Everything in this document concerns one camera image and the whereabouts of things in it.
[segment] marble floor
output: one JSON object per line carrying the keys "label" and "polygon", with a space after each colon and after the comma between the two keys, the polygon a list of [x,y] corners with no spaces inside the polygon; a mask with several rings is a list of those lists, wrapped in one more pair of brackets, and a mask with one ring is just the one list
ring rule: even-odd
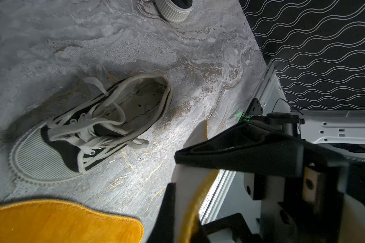
{"label": "marble floor", "polygon": [[[151,231],[174,167],[192,129],[209,120],[209,137],[235,124],[266,65],[238,0],[198,0],[188,19],[162,19],[152,0],[0,0],[0,204],[59,198],[133,216]],[[165,117],[81,178],[31,185],[8,167],[13,142],[39,122],[106,87],[156,72],[174,85]]]}

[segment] yellow cloth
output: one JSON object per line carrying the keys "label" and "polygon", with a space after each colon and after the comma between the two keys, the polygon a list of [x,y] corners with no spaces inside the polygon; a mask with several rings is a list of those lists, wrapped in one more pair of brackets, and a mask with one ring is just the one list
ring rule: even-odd
{"label": "yellow cloth", "polygon": [[73,202],[45,199],[0,206],[0,243],[139,243],[142,237],[143,225],[137,219]]}

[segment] wavy line pattern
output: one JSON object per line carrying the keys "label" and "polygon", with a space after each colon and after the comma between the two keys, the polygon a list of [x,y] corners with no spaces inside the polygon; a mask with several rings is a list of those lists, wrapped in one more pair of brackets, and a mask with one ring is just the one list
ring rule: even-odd
{"label": "wavy line pattern", "polygon": [[301,17],[303,17],[304,15],[310,14],[310,13],[321,14],[321,13],[328,12],[331,9],[333,9],[338,2],[339,2],[339,0],[335,0],[329,6],[323,8],[323,9],[306,9],[303,12],[301,12],[300,15],[293,22],[288,23],[288,24],[276,23],[276,24],[274,24],[272,26],[272,28],[270,29],[270,31],[267,32],[266,34],[255,33],[254,36],[268,37],[269,35],[272,34],[272,32],[274,31],[275,28],[277,28],[277,27],[292,27],[292,26],[296,25],[297,22],[299,22],[299,20],[301,19]]}
{"label": "wavy line pattern", "polygon": [[365,109],[365,0],[250,1],[242,9],[292,106]]}
{"label": "wavy line pattern", "polygon": [[248,4],[250,3],[250,0],[247,0],[245,5],[242,7],[242,10],[244,11],[247,7],[248,7]]}
{"label": "wavy line pattern", "polygon": [[278,76],[278,78],[279,79],[287,78],[287,79],[290,79],[290,80],[297,80],[297,79],[301,78],[302,76],[308,75],[308,74],[313,75],[313,76],[317,76],[317,77],[321,77],[321,76],[325,76],[325,75],[331,73],[332,71],[339,70],[339,69],[343,69],[343,70],[347,70],[347,71],[361,71],[361,70],[365,69],[365,65],[357,67],[357,68],[350,68],[348,66],[336,66],[336,67],[330,68],[328,71],[325,71],[324,73],[320,73],[320,74],[317,74],[317,73],[312,72],[312,71],[305,71],[305,72],[299,74],[296,77],[289,77],[287,75],[280,75],[280,76]]}
{"label": "wavy line pattern", "polygon": [[253,28],[251,28],[252,31],[255,31],[258,27],[258,25],[263,22],[263,21],[268,21],[268,22],[273,22],[273,21],[276,21],[282,14],[283,11],[285,11],[285,9],[288,9],[288,8],[302,8],[302,7],[305,7],[306,5],[308,5],[312,0],[306,0],[302,3],[288,3],[288,4],[285,4],[281,9],[280,11],[277,13],[276,16],[274,17],[271,17],[271,18],[268,18],[268,17],[262,17],[260,18],[257,23],[254,25]]}
{"label": "wavy line pattern", "polygon": [[336,98],[336,97],[333,97],[333,96],[324,96],[324,97],[321,97],[320,99],[317,99],[317,100],[310,100],[310,99],[307,99],[307,98],[297,98],[297,99],[292,100],[292,101],[288,100],[288,102],[289,103],[296,103],[297,101],[305,100],[305,101],[308,101],[308,102],[311,102],[311,103],[317,103],[317,102],[320,102],[320,101],[326,100],[326,99],[331,99],[331,100],[336,100],[336,101],[350,101],[350,100],[353,100],[353,99],[359,98],[359,97],[365,97],[365,94],[357,94],[357,95],[353,95],[351,97],[344,98],[344,99]]}
{"label": "wavy line pattern", "polygon": [[284,49],[284,48],[291,48],[292,50],[298,50],[298,49],[303,48],[309,41],[312,41],[312,40],[325,40],[325,41],[332,40],[332,39],[335,39],[336,37],[340,36],[345,30],[347,30],[349,28],[352,28],[352,27],[359,27],[359,26],[365,27],[365,22],[353,22],[353,23],[350,23],[350,24],[346,25],[345,27],[341,28],[339,30],[339,32],[336,32],[335,34],[333,34],[331,36],[321,36],[321,35],[310,36],[302,44],[300,44],[298,46],[283,45],[276,52],[268,53],[268,52],[263,51],[262,54],[267,54],[267,55],[274,56],[274,55],[277,55],[278,53],[280,53],[280,51],[282,51],[282,49]]}
{"label": "wavy line pattern", "polygon": [[355,54],[365,54],[365,50],[350,51],[350,52],[346,53],[344,56],[342,56],[341,58],[335,59],[335,60],[328,60],[328,59],[325,59],[325,58],[318,58],[318,59],[315,59],[315,60],[311,61],[309,64],[307,64],[305,66],[298,66],[296,64],[289,64],[285,68],[283,68],[282,70],[277,71],[277,73],[282,74],[283,72],[285,72],[289,68],[307,69],[307,68],[311,67],[313,64],[318,63],[318,62],[325,62],[325,63],[329,63],[329,64],[340,63],[341,61],[343,61],[346,58],[348,58],[352,55],[355,55]]}
{"label": "wavy line pattern", "polygon": [[358,105],[354,105],[354,104],[338,104],[334,107],[326,107],[326,106],[322,106],[320,104],[313,104],[313,105],[310,105],[308,107],[301,107],[301,106],[298,106],[298,105],[295,105],[295,104],[292,104],[293,107],[296,107],[300,110],[310,110],[311,108],[315,108],[315,107],[318,107],[318,108],[322,108],[322,109],[325,109],[325,110],[337,110],[338,108],[340,107],[351,107],[351,108],[355,108],[355,109],[359,109],[359,110],[365,110],[365,106],[358,106]]}
{"label": "wavy line pattern", "polygon": [[275,61],[282,61],[282,62],[285,62],[285,63],[289,63],[289,62],[294,61],[298,56],[301,56],[301,55],[319,56],[319,55],[323,54],[325,51],[327,51],[328,49],[330,49],[332,47],[340,46],[340,47],[345,47],[345,48],[353,48],[353,47],[360,46],[363,43],[365,43],[365,37],[362,40],[357,41],[355,43],[351,43],[351,44],[346,44],[346,43],[342,43],[342,42],[335,42],[335,43],[328,44],[322,50],[320,50],[318,52],[315,52],[315,53],[303,52],[302,51],[302,52],[296,53],[291,59],[284,60],[284,59],[281,59],[281,58],[274,58],[272,61],[273,62],[275,62]]}
{"label": "wavy line pattern", "polygon": [[262,5],[261,9],[258,12],[255,12],[255,13],[253,13],[253,12],[247,12],[247,13],[245,13],[245,16],[248,16],[248,15],[253,15],[253,16],[260,15],[263,12],[263,10],[265,9],[266,5],[268,5],[269,3],[271,3],[271,2],[283,2],[283,1],[285,1],[285,0],[270,0],[270,1],[266,0],[265,2],[263,2],[263,5]]}
{"label": "wavy line pattern", "polygon": [[365,74],[354,74],[354,75],[351,75],[345,79],[342,79],[342,80],[332,80],[332,79],[327,79],[327,78],[323,78],[323,79],[319,79],[311,84],[304,84],[302,82],[293,82],[292,84],[288,85],[288,86],[282,86],[283,89],[290,89],[292,88],[293,86],[295,85],[301,85],[301,86],[304,86],[304,87],[313,87],[315,86],[316,84],[318,83],[321,83],[321,82],[329,82],[329,83],[333,83],[333,84],[343,84],[345,82],[348,82],[354,78],[358,78],[358,77],[364,77],[365,78]]}
{"label": "wavy line pattern", "polygon": [[300,96],[300,95],[305,95],[309,92],[316,92],[316,93],[319,93],[319,94],[332,94],[333,92],[337,91],[337,90],[351,90],[351,91],[356,91],[356,92],[361,92],[361,91],[365,91],[365,87],[364,88],[351,88],[351,87],[348,87],[348,86],[339,86],[339,87],[335,87],[333,88],[332,90],[328,90],[328,91],[321,91],[321,90],[316,90],[316,89],[310,89],[310,90],[306,90],[302,93],[295,93],[293,91],[286,91],[285,94],[293,94],[293,95],[297,95],[297,96]]}
{"label": "wavy line pattern", "polygon": [[276,43],[284,43],[285,41],[287,41],[287,39],[293,35],[294,33],[304,33],[304,34],[309,34],[309,33],[312,33],[314,32],[315,30],[317,30],[324,22],[327,22],[329,20],[349,20],[349,19],[352,19],[354,17],[357,17],[361,12],[363,12],[363,10],[365,10],[365,4],[360,8],[358,9],[357,11],[355,11],[354,13],[352,14],[348,14],[348,15],[345,15],[345,16],[341,16],[341,15],[330,15],[330,16],[327,16],[327,17],[324,17],[322,20],[320,20],[313,28],[309,29],[309,30],[301,30],[301,29],[294,29],[294,30],[291,30],[284,38],[282,38],[281,40],[276,40],[276,39],[269,39],[267,41],[265,41],[263,43],[263,46],[261,46],[260,48],[265,48],[265,46],[270,43],[270,42],[276,42]]}

